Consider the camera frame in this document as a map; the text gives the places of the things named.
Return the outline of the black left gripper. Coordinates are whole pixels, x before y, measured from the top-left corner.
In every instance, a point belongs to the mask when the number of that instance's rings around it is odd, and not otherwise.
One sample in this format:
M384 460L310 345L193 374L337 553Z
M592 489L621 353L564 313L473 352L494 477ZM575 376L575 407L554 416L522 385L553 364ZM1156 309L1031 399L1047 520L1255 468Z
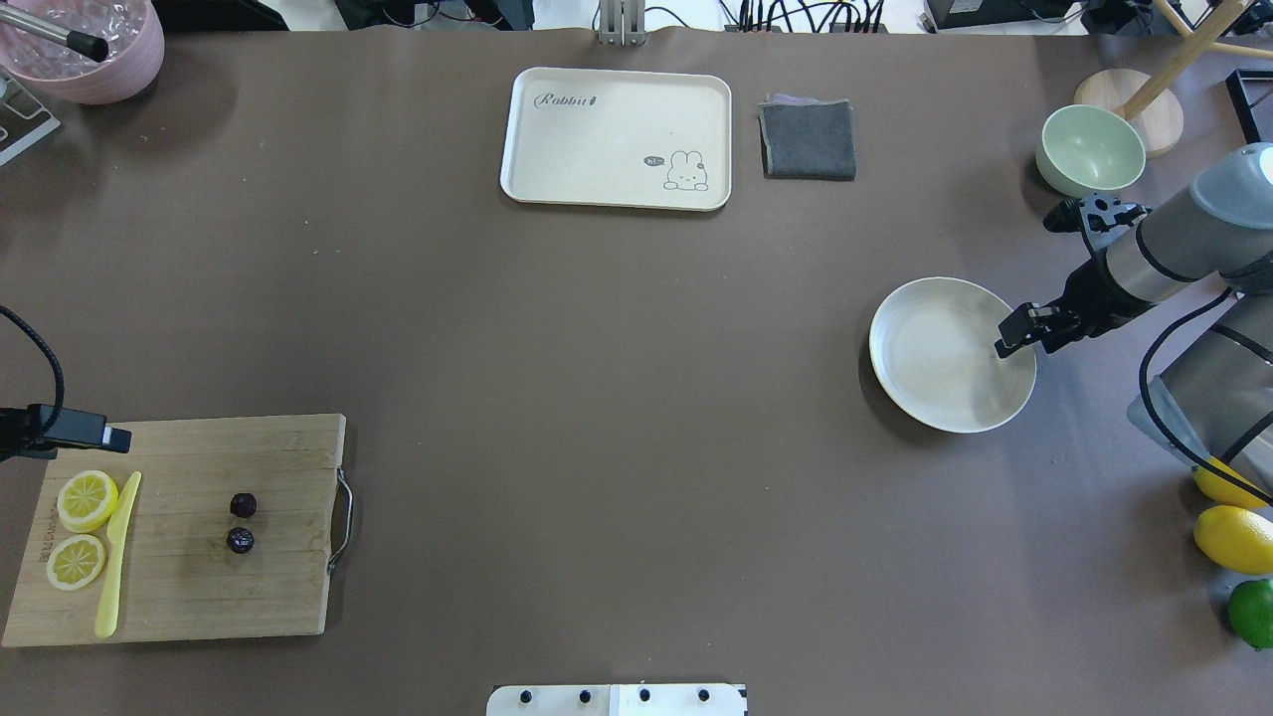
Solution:
M36 404L3 409L1 462L11 457L55 459L60 448L129 454L131 431L109 426L107 417Z

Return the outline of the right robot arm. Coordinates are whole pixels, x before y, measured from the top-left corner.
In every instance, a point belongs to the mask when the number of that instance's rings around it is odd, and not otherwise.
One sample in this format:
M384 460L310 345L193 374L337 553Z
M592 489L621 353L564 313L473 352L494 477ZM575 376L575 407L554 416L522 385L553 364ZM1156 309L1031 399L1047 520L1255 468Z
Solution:
M1220 279L1220 296L1170 322L1144 352L1128 417L1186 465L1269 503L1269 141L1228 153L1158 208L1091 192L1057 204L1044 228L1080 234L1088 259L1060 297L1018 304L1001 322L1001 358L1036 343L1059 352Z

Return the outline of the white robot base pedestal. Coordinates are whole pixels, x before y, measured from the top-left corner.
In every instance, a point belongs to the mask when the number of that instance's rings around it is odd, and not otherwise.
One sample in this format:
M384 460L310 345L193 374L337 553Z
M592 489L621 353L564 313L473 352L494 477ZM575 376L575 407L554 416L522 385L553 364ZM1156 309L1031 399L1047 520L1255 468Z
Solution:
M486 715L747 715L745 687L723 682L504 685Z

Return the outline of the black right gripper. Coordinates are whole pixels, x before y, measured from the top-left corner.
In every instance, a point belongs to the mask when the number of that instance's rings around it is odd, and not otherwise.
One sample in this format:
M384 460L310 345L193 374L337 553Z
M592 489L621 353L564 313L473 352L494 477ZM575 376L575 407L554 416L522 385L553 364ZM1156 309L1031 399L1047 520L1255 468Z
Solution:
M1018 304L1001 321L995 353L1001 361L1035 343L1062 349L1099 338L1144 313L1136 298L1114 280L1105 257L1088 259L1067 278L1062 296L1046 304Z

